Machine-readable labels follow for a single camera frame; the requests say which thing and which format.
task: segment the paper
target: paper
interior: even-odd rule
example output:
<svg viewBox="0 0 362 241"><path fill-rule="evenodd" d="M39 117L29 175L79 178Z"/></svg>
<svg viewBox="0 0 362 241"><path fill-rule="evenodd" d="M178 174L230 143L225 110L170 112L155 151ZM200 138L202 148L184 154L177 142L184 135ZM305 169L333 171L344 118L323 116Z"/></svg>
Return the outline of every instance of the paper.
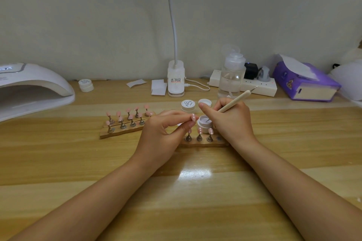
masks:
<svg viewBox="0 0 362 241"><path fill-rule="evenodd" d="M144 81L143 79L138 79L136 81L132 81L130 83L127 83L126 85L130 88L132 88L134 85L139 85L139 84L143 84L143 83L147 83L146 81Z"/></svg>
<svg viewBox="0 0 362 241"><path fill-rule="evenodd" d="M165 95L167 83L163 82L163 79L152 80L151 94L152 95Z"/></svg>
<svg viewBox="0 0 362 241"><path fill-rule="evenodd" d="M312 80L319 80L318 77L315 75L314 72L308 67L307 65L304 65L303 63L299 62L298 60L280 55L283 58L285 66L292 72L296 73L297 75L300 75L302 77L312 79Z"/></svg>

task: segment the fingernail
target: fingernail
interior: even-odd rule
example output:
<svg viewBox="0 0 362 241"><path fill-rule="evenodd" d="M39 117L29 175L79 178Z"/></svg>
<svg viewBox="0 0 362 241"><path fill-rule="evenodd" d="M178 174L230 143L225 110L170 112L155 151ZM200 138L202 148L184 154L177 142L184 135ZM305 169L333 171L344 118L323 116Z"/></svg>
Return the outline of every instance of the fingernail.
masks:
<svg viewBox="0 0 362 241"><path fill-rule="evenodd" d="M195 125L195 121L189 121L188 125L189 125L190 128L192 128Z"/></svg>

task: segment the white cable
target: white cable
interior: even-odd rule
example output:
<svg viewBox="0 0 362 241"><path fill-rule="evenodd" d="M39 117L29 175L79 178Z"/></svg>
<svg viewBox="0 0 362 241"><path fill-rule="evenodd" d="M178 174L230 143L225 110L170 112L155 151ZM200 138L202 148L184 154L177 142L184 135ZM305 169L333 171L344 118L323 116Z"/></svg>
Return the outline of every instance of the white cable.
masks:
<svg viewBox="0 0 362 241"><path fill-rule="evenodd" d="M204 85L204 84L202 84L202 83L200 83L200 82L197 82L197 81L195 81L195 80L190 80L190 79L187 79L187 78L185 78L185 80L191 81L191 82L195 82L195 83L197 83L197 84L200 84L201 86L204 86L204 87L206 87L207 89L203 89L203 88L200 88L199 86L192 85L192 84L187 84L187 83L185 83L185 87L196 87L196 88L199 88L199 89L201 89L201 90L203 90L203 91L206 91L206 92L208 92L208 91L210 90L210 87L209 87L209 86L206 86L206 85Z"/></svg>
<svg viewBox="0 0 362 241"><path fill-rule="evenodd" d="M171 16L171 23L172 23L172 30L173 30L173 44L174 44L174 49L175 49L175 65L177 65L177 35L176 35L175 20L173 19L173 14L172 14L172 0L168 0L168 7L170 8L170 16Z"/></svg>

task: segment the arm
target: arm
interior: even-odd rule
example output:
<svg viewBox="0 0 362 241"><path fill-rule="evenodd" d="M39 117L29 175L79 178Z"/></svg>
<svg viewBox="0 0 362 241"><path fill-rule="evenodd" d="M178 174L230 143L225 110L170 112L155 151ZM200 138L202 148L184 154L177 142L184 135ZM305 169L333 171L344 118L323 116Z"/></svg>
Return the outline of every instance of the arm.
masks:
<svg viewBox="0 0 362 241"><path fill-rule="evenodd" d="M306 241L354 241L362 236L362 211L257 141L249 108L220 99L214 109L199 104L218 131L258 174Z"/></svg>
<svg viewBox="0 0 362 241"><path fill-rule="evenodd" d="M148 119L129 161L9 241L96 240L130 196L169 160L195 120L195 115L181 111L164 111ZM173 133L165 131L182 122Z"/></svg>

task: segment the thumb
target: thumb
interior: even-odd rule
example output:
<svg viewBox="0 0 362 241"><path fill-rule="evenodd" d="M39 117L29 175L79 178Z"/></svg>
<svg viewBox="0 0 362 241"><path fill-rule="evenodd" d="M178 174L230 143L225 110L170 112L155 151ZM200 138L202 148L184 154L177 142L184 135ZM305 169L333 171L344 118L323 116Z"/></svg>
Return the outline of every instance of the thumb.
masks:
<svg viewBox="0 0 362 241"><path fill-rule="evenodd" d="M209 107L207 104L205 103L199 103L199 107L201 109L201 111L207 115L208 118L210 118L211 121L215 121L216 116L218 114L220 114L218 111L215 111L213 108Z"/></svg>
<svg viewBox="0 0 362 241"><path fill-rule="evenodd" d="M182 123L175 129L171 134L169 134L170 137L172 137L175 141L181 141L181 139L185 136L185 134L195 125L196 122L194 121L187 121Z"/></svg>

